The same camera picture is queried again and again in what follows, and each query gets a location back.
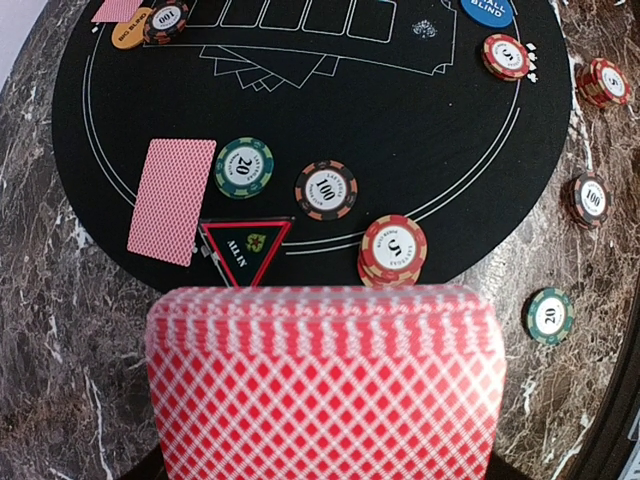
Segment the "red backed card deck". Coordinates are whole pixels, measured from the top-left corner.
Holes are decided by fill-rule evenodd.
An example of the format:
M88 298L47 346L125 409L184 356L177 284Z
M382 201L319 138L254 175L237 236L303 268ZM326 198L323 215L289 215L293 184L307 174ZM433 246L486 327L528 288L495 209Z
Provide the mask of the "red backed card deck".
M171 291L146 363L172 479L481 479L506 375L460 286Z

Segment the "single red backed card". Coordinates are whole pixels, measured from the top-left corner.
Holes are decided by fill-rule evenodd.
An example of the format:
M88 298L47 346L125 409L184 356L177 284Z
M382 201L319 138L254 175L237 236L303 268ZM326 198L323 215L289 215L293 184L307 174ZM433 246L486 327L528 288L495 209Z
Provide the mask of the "single red backed card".
M129 228L127 250L187 267L216 142L150 141Z

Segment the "orange big blind button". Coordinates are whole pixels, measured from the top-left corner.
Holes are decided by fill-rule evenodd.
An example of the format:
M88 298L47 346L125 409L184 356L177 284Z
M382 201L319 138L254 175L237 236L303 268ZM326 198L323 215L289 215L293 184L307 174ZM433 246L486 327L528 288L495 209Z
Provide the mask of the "orange big blind button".
M149 7L140 7L128 22L117 23L111 34L113 46L119 50L130 50L141 45L144 42L144 25L151 12Z

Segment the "red yellow poker chip stack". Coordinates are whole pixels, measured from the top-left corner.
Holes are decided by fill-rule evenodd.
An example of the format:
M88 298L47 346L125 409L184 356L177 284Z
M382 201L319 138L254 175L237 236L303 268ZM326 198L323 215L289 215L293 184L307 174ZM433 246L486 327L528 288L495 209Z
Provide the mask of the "red yellow poker chip stack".
M631 86L624 72L606 58L594 58L581 67L576 84L583 98L600 109L623 106L631 99Z

